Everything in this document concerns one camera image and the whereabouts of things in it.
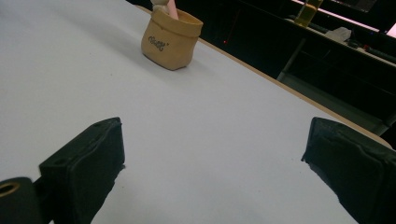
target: beige paper pouch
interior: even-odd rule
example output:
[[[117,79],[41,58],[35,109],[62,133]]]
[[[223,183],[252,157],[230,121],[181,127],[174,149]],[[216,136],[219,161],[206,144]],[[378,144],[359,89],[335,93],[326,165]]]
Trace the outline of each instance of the beige paper pouch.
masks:
[[[161,8],[153,10],[141,42],[143,54],[169,70],[191,62],[204,25],[187,12],[178,9],[177,14],[178,20],[175,20]]]

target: table surface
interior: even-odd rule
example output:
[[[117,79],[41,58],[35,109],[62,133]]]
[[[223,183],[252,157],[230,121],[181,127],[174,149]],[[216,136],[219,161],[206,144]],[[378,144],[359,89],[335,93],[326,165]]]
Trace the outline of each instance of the table surface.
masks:
[[[301,161],[313,117],[339,120],[198,42],[168,71],[123,0],[0,0],[0,179],[120,117],[126,169],[92,223],[356,223]]]

